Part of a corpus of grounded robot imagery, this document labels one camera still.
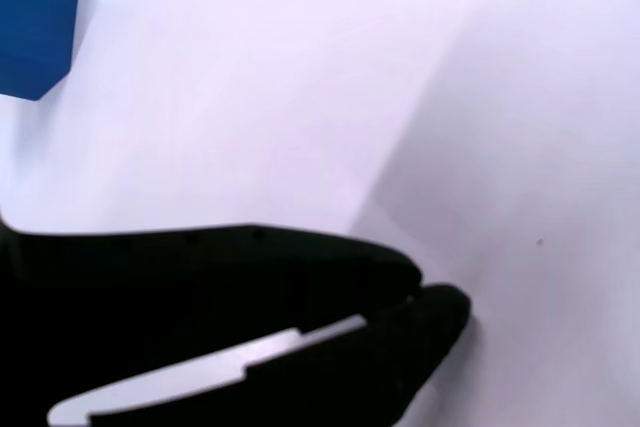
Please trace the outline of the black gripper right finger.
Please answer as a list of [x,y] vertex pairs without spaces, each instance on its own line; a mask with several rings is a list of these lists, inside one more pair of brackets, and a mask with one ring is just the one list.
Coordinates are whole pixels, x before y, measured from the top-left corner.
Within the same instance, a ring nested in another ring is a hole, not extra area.
[[471,300],[424,287],[372,323],[251,365],[242,381],[129,411],[93,426],[392,426],[464,331]]

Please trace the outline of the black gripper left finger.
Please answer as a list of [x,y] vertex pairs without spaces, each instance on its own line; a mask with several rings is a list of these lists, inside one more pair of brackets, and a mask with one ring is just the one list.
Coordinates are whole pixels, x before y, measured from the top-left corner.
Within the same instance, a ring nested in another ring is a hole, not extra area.
[[1,229],[1,422],[274,332],[370,316],[415,264],[354,239],[264,227],[113,235]]

